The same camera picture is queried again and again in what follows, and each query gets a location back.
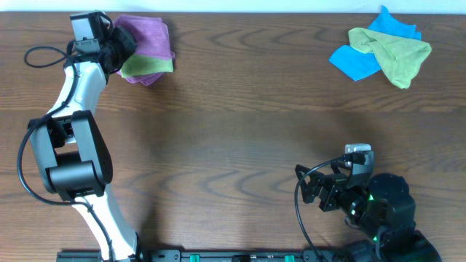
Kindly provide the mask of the purple microfiber cloth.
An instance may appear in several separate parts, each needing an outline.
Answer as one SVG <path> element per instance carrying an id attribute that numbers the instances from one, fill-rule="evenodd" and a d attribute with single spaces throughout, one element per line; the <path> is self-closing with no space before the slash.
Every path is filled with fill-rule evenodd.
<path id="1" fill-rule="evenodd" d="M 137 55 L 171 60 L 170 37 L 167 26 L 160 17 L 120 15 L 114 20 L 115 26 L 122 26 L 136 41 Z"/>

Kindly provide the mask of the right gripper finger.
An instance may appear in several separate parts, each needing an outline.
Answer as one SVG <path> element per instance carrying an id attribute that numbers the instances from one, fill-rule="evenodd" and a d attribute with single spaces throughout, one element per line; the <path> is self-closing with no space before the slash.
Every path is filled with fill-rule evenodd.
<path id="1" fill-rule="evenodd" d="M 321 188 L 322 183 L 318 181 L 301 182 L 301 194 L 304 203 L 313 203 L 315 198 L 319 196 Z"/>
<path id="2" fill-rule="evenodd" d="M 319 169 L 321 166 L 316 166 L 316 167 L 305 167 L 303 165 L 296 165 L 295 167 L 295 173 L 298 178 L 298 184 L 300 186 L 305 186 L 308 184 L 306 182 L 306 179 L 309 178 L 309 182 L 312 183 L 314 180 L 320 180 L 323 178 L 325 175 L 321 172 L 319 172 Z"/>

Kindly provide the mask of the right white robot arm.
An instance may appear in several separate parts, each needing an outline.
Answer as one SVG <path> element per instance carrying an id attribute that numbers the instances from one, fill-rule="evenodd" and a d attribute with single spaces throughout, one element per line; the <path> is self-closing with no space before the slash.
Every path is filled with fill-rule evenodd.
<path id="1" fill-rule="evenodd" d="M 406 180 L 373 174 L 374 152 L 367 144 L 349 145 L 342 156 L 313 168 L 296 165 L 294 198 L 320 199 L 323 212 L 342 210 L 348 226 L 368 241 L 348 247 L 346 261 L 439 261 L 438 251 L 416 229 L 416 203 Z"/>

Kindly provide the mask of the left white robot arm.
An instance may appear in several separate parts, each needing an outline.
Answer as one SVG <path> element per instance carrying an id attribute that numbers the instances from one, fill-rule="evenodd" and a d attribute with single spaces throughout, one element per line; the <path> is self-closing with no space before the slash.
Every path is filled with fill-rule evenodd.
<path id="1" fill-rule="evenodd" d="M 142 261 L 138 235 L 114 198 L 111 155 L 94 118 L 110 75 L 137 44 L 104 12 L 78 13 L 70 20 L 74 39 L 62 53 L 62 90 L 44 116 L 28 123 L 20 144 L 31 144 L 45 189 L 60 198 L 45 199 L 35 192 L 31 196 L 79 212 L 100 246 L 97 261 Z"/>

